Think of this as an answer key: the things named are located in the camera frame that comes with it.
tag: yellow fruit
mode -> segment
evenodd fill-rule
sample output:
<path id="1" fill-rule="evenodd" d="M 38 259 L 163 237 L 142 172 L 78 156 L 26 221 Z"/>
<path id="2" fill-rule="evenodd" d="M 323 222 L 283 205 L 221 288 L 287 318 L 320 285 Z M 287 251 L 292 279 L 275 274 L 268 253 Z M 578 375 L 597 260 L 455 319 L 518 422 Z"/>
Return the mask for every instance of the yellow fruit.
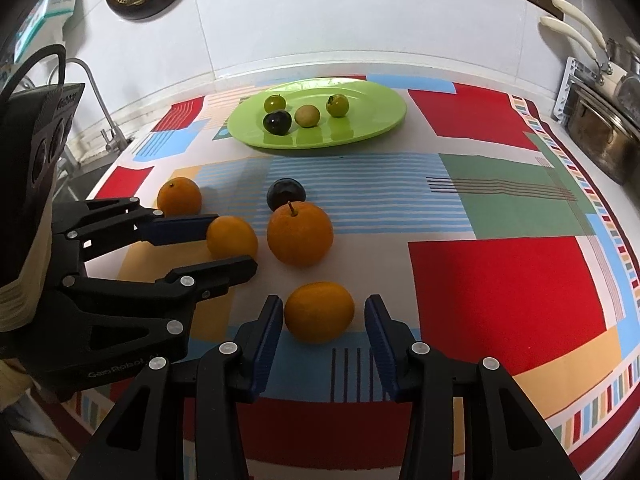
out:
<path id="1" fill-rule="evenodd" d="M 295 120 L 303 128 L 313 128 L 320 120 L 320 110 L 313 105 L 302 105 L 296 110 Z"/>
<path id="2" fill-rule="evenodd" d="M 270 114 L 276 110 L 284 110 L 287 102 L 281 95 L 270 95 L 264 101 L 264 111 Z"/>
<path id="3" fill-rule="evenodd" d="M 284 306 L 284 321 L 294 337 L 305 343 L 326 343 L 353 320 L 349 291 L 338 283 L 308 283 L 294 290 Z"/>
<path id="4" fill-rule="evenodd" d="M 219 216 L 207 228 L 207 247 L 214 260 L 248 254 L 255 260 L 258 238 L 254 228 L 238 216 Z"/>
<path id="5" fill-rule="evenodd" d="M 160 188 L 157 203 L 164 216 L 197 215 L 202 207 L 202 194 L 193 180 L 177 176 Z"/>
<path id="6" fill-rule="evenodd" d="M 334 228 L 318 206 L 311 202 L 289 202 L 271 215 L 267 243 L 283 264 L 309 267 L 329 252 L 334 243 Z"/>
<path id="7" fill-rule="evenodd" d="M 331 117 L 344 117 L 349 111 L 349 100 L 342 94 L 332 95 L 326 102 L 326 111 Z"/>

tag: white wall tile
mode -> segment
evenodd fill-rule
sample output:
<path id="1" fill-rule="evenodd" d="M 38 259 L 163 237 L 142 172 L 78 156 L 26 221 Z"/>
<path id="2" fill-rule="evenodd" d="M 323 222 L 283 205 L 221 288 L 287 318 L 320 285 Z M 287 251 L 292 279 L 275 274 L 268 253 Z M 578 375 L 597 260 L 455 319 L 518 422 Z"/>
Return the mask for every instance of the white wall tile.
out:
<path id="1" fill-rule="evenodd" d="M 74 13 L 68 20 L 66 20 L 64 31 L 72 30 L 74 27 L 82 21 L 82 19 L 92 10 L 95 6 L 104 0 L 76 0 L 76 6 Z"/>
<path id="2" fill-rule="evenodd" d="M 578 7 L 578 9 L 582 10 L 582 0 L 567 0 L 567 1 L 570 4 L 574 5 L 575 7 Z M 587 34 L 589 33 L 589 31 L 585 29 L 584 25 L 581 22 L 577 21 L 575 18 L 572 18 L 571 16 L 565 16 L 564 20 L 569 25 L 571 25 L 575 30 L 580 32 L 580 34 L 582 34 L 583 36 L 585 35 L 585 32 Z"/>
<path id="3" fill-rule="evenodd" d="M 515 76 L 524 0 L 197 0 L 214 70 L 313 52 L 464 60 Z"/>
<path id="4" fill-rule="evenodd" d="M 582 0 L 582 12 L 602 31 L 605 39 L 613 38 L 622 43 L 631 35 L 631 29 L 611 0 Z"/>
<path id="5" fill-rule="evenodd" d="M 68 57 L 84 60 L 113 112 L 162 88 L 211 72 L 195 0 L 181 0 L 158 19 L 124 20 L 103 1 L 65 37 Z M 66 80 L 87 82 L 69 65 Z M 103 118 L 89 87 L 78 107 L 74 129 Z"/>
<path id="6" fill-rule="evenodd" d="M 573 54 L 571 40 L 540 25 L 540 16 L 549 14 L 532 4 L 527 6 L 518 78 L 556 92 L 566 58 Z"/>

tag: kitchen faucet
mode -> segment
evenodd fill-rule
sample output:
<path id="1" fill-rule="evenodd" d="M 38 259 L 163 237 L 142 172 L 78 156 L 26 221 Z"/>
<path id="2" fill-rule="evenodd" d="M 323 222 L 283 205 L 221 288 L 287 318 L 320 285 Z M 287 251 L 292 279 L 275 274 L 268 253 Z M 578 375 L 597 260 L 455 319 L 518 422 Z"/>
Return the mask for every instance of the kitchen faucet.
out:
<path id="1" fill-rule="evenodd" d="M 109 126 L 111 127 L 111 139 L 108 137 L 108 134 L 104 129 L 101 130 L 101 134 L 104 137 L 105 142 L 107 143 L 105 145 L 105 149 L 108 152 L 112 152 L 114 149 L 116 149 L 116 150 L 118 150 L 120 152 L 123 152 L 124 150 L 127 149 L 127 146 L 129 145 L 129 143 L 127 142 L 127 139 L 124 136 L 124 134 L 122 133 L 122 130 L 120 129 L 120 127 L 111 118 L 111 115 L 110 115 L 109 111 L 107 110 L 106 105 L 104 104 L 104 100 L 102 99 L 102 96 L 100 95 L 100 91 L 98 90 L 98 86 L 95 83 L 94 74 L 91 72 L 91 69 L 89 68 L 87 63 L 85 63 L 84 61 L 82 61 L 82 59 L 79 59 L 77 57 L 68 57 L 66 59 L 66 63 L 67 64 L 75 63 L 77 65 L 80 65 L 84 69 L 84 71 L 86 72 L 87 77 L 89 78 L 89 83 L 91 83 L 91 88 L 94 89 L 95 98 L 98 99 L 98 104 L 100 105 L 100 108 L 102 109 L 102 112 L 104 113 L 104 117 L 107 119 L 107 122 L 109 123 Z M 47 84 L 51 84 L 51 80 L 53 79 L 53 76 L 56 74 L 57 70 L 58 70 L 58 67 L 56 66 L 51 71 L 51 74 L 49 75 L 49 79 L 47 81 Z"/>

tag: table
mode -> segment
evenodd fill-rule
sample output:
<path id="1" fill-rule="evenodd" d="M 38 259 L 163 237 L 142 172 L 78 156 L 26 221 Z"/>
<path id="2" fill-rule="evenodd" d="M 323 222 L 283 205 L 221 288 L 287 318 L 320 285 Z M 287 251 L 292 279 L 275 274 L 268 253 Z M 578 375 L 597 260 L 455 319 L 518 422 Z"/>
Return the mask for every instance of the table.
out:
<path id="1" fill-rule="evenodd" d="M 497 358 L 583 478 L 603 478 L 612 450 L 619 456 L 626 446 L 620 435 L 638 427 L 638 260 L 615 209 L 627 226 L 637 229 L 640 219 L 628 214 L 630 203 L 609 204 L 594 178 L 615 185 L 561 128 L 541 120 L 533 102 L 429 78 L 360 78 L 404 98 L 401 126 L 325 150 L 261 151 L 230 137 L 225 121 L 262 88 L 220 92 L 175 104 L 95 191 L 152 206 L 168 178 L 187 176 L 202 190 L 203 212 L 242 216 L 254 227 L 257 275 L 198 304 L 188 358 L 255 319 L 268 294 L 286 300 L 304 283 L 331 280 L 353 296 L 356 316 L 337 340 L 306 346 L 285 330 L 267 390 L 239 406 L 251 475 L 398 477 L 409 406 L 383 393 L 362 315 L 365 299 L 381 294 L 392 317 L 449 357 Z M 266 244 L 266 191 L 285 176 L 299 180 L 334 224 L 334 246 L 310 269 L 284 266 Z M 626 200 L 620 190 L 607 193 L 617 194 L 616 204 Z M 209 259 L 204 242 L 141 242 L 94 260 L 88 272 L 152 281 Z M 125 387 L 81 392 L 65 407 L 93 431 Z M 455 418 L 457 479 L 462 402 Z M 194 478 L 190 424 L 185 437 L 186 478 Z"/>

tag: dark plum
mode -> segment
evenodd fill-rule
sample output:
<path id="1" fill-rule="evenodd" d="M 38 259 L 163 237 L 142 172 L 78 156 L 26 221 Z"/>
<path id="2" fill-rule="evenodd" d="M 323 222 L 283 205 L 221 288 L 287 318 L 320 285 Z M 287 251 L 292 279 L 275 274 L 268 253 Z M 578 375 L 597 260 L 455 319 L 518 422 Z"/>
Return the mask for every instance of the dark plum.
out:
<path id="1" fill-rule="evenodd" d="M 276 180 L 267 191 L 267 205 L 272 211 L 276 211 L 287 202 L 304 202 L 305 200 L 305 188 L 292 178 Z"/>
<path id="2" fill-rule="evenodd" d="M 286 110 L 276 110 L 264 116 L 262 126 L 270 134 L 286 135 L 291 127 L 291 115 Z"/>

